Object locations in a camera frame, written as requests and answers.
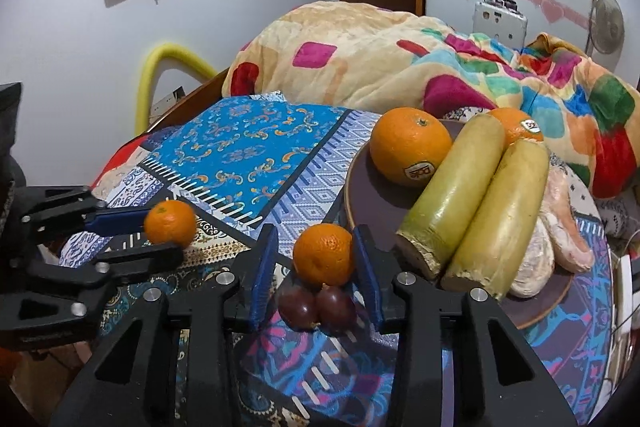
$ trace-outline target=yellow pipe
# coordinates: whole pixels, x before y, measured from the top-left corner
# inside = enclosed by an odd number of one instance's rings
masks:
[[[149,112],[151,110],[151,90],[156,74],[156,68],[163,58],[174,58],[185,66],[191,68],[194,73],[210,80],[218,72],[209,66],[198,55],[183,48],[178,44],[161,44],[155,48],[146,58],[142,67],[142,76],[138,85],[138,99],[136,101],[136,136],[144,133],[149,127]]]

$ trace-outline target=round wooden tray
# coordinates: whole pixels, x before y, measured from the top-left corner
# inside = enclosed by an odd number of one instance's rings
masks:
[[[443,120],[442,123],[452,139],[458,136],[463,126],[457,121]],[[420,189],[405,188],[387,181],[373,165],[369,143],[366,143],[351,162],[344,186],[349,225],[351,228],[369,225],[378,247],[391,250],[404,214],[414,206],[420,194]],[[573,277],[556,266],[551,279],[538,295],[530,299],[507,295],[500,305],[518,329],[524,329],[542,320],[562,301]]]

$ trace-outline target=sugarcane piece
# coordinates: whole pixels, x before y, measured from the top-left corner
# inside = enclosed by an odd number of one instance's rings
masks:
[[[409,263],[436,278],[456,251],[504,148],[504,128],[478,114],[462,128],[449,154],[404,217],[396,242]]]
[[[544,143],[518,140],[507,148],[440,282],[444,289],[506,295],[531,240],[548,170]]]

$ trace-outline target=colorful blanket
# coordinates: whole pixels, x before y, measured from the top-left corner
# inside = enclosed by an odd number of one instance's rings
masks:
[[[240,51],[224,96],[280,90],[291,102],[383,113],[517,107],[597,198],[640,162],[640,95],[580,50],[542,34],[516,52],[432,17],[316,2],[271,23]]]

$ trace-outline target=electrical outlet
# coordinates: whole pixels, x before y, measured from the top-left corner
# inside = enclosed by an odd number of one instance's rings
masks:
[[[169,109],[174,107],[174,105],[184,97],[184,88],[180,86],[171,94],[168,94],[159,102],[156,102],[152,107],[151,111],[149,111],[149,125],[153,124],[156,120],[158,120],[164,113],[166,113]]]

